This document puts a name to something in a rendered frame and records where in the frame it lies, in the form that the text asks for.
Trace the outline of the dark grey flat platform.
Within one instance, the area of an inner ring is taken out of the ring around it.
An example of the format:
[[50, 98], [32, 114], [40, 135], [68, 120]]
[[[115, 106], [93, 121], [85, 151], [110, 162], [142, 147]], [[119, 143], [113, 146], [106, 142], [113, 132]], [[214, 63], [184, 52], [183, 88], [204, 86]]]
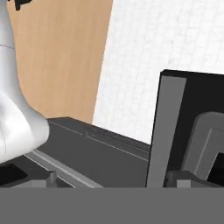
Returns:
[[55, 187], [144, 187], [150, 146], [70, 117], [47, 119], [36, 150], [0, 164], [0, 186], [56, 172]]

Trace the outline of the white rounded pedestal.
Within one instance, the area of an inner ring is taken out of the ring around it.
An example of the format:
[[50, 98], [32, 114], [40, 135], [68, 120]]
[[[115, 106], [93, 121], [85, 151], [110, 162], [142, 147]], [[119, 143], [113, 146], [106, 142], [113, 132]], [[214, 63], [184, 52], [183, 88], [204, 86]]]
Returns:
[[18, 79], [8, 0], [0, 0], [0, 164], [36, 150], [50, 134], [48, 121], [26, 101]]

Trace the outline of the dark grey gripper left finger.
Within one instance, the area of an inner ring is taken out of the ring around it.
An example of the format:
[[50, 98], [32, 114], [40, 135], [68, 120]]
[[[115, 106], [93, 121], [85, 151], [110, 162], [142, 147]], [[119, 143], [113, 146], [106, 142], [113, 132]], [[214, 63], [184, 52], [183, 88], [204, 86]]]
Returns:
[[51, 188], [55, 187], [57, 174], [55, 171], [50, 171], [46, 177], [43, 178], [25, 178], [17, 180], [9, 184], [0, 185], [0, 188]]

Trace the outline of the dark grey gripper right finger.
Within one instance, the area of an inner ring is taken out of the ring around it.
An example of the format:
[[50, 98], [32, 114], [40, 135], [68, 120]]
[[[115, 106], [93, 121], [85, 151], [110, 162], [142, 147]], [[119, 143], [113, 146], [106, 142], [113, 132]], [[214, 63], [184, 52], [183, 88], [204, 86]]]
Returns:
[[168, 171], [165, 176], [164, 186], [169, 188], [221, 188], [200, 178], [189, 171]]

